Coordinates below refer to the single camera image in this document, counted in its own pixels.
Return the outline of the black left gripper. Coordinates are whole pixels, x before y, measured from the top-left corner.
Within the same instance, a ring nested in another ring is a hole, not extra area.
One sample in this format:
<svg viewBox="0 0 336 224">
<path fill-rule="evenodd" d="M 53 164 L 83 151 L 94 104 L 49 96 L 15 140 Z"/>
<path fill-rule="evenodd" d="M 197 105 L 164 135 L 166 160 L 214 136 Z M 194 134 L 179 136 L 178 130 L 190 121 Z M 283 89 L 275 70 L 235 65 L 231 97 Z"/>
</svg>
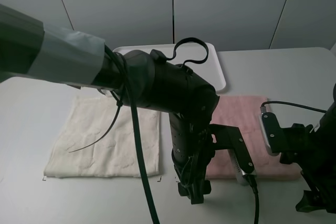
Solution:
<svg viewBox="0 0 336 224">
<path fill-rule="evenodd" d="M 178 193 L 181 197 L 189 197 L 192 205 L 202 204 L 204 195 L 211 193 L 209 180 L 196 180 L 189 192 L 189 183 L 198 176 L 205 176 L 206 167 L 213 157 L 211 149 L 213 139 L 207 129 L 197 130 L 196 127 L 181 118 L 178 114 L 169 114 L 172 134 L 172 159 L 174 168 L 180 179 Z"/>
</svg>

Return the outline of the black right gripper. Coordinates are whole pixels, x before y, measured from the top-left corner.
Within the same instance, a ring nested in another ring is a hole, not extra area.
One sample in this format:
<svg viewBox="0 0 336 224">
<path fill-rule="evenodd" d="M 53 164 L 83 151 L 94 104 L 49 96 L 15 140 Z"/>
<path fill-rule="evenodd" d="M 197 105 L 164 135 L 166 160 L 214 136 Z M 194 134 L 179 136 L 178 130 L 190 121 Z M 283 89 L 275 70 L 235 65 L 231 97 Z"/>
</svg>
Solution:
<svg viewBox="0 0 336 224">
<path fill-rule="evenodd" d="M 335 194 L 335 126 L 293 124 L 283 129 L 288 149 L 281 153 L 282 164 L 298 164 L 306 181 L 311 181 L 324 194 Z M 320 194 L 304 190 L 296 211 L 323 209 Z"/>
</svg>

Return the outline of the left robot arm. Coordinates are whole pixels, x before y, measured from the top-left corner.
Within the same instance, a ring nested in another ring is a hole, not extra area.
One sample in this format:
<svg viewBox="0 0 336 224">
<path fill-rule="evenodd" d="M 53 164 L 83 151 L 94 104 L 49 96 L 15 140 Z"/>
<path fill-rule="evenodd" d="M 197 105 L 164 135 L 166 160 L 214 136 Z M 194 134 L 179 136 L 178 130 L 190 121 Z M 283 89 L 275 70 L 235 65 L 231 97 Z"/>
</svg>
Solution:
<svg viewBox="0 0 336 224">
<path fill-rule="evenodd" d="M 158 50 L 122 55 L 99 37 L 1 6 L 1 80 L 11 77 L 109 90 L 131 108 L 135 137 L 140 136 L 137 108 L 167 112 L 179 194 L 201 204 L 211 192 L 205 170 L 214 155 L 209 124 L 219 97 L 187 63 L 174 65 Z"/>
</svg>

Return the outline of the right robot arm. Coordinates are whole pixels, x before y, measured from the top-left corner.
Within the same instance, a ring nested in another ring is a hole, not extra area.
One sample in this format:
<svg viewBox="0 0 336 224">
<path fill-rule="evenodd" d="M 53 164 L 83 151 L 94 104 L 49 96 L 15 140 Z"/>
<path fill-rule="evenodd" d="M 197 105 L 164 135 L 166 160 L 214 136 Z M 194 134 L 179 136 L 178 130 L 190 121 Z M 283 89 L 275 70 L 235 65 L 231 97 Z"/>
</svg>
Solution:
<svg viewBox="0 0 336 224">
<path fill-rule="evenodd" d="M 280 156 L 282 164 L 296 163 L 310 190 L 303 192 L 297 212 L 325 210 L 335 213 L 335 102 L 319 122 L 319 128 L 305 127 L 303 147 Z"/>
</svg>

